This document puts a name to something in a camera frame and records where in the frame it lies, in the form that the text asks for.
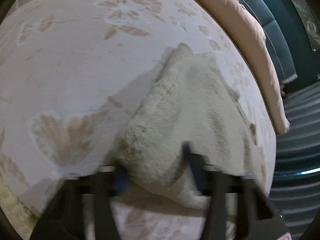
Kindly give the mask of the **cream knitted sweater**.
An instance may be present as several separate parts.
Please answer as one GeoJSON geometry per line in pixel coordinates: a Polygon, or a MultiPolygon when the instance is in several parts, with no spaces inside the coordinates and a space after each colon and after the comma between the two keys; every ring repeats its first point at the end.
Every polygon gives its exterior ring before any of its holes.
{"type": "Polygon", "coordinates": [[[239,98],[225,83],[212,53],[194,54],[181,43],[117,134],[109,156],[142,188],[195,209],[204,208],[205,198],[196,192],[184,164],[185,141],[228,174],[254,174],[266,191],[264,153],[239,98]]]}

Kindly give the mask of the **teal upholstered headboard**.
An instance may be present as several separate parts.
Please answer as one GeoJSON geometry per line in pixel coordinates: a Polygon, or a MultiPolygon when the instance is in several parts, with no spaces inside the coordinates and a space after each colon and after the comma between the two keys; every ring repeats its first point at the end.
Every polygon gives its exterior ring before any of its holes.
{"type": "Polygon", "coordinates": [[[286,92],[319,81],[319,17],[306,0],[238,0],[260,23],[286,92]]]}

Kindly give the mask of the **pink floral bed blanket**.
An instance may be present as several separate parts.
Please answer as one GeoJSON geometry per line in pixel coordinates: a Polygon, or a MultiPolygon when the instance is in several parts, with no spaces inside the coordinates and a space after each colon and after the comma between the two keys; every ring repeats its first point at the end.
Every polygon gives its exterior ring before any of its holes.
{"type": "Polygon", "coordinates": [[[28,239],[59,180],[94,171],[180,43],[213,53],[265,157],[276,135],[233,38],[195,0],[18,0],[1,24],[1,207],[28,239]]]}

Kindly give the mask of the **pink pillow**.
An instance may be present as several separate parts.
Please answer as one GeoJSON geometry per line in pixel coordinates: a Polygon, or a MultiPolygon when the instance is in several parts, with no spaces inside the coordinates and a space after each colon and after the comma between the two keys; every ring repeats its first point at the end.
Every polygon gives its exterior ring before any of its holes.
{"type": "Polygon", "coordinates": [[[276,69],[266,46],[262,26],[238,0],[196,0],[232,38],[249,64],[278,135],[290,129],[286,118],[276,69]]]}

